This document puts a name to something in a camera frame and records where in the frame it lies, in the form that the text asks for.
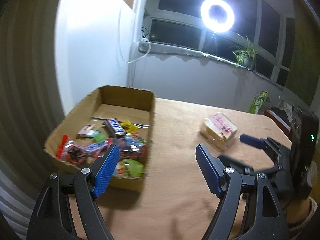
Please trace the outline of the person's right hand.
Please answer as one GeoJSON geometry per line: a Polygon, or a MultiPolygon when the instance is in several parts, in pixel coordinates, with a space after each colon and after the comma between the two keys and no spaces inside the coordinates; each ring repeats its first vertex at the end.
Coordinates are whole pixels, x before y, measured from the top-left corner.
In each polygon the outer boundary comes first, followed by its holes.
{"type": "Polygon", "coordinates": [[[284,205],[283,211],[287,225],[301,224],[310,213],[310,197],[289,201],[284,205]]]}

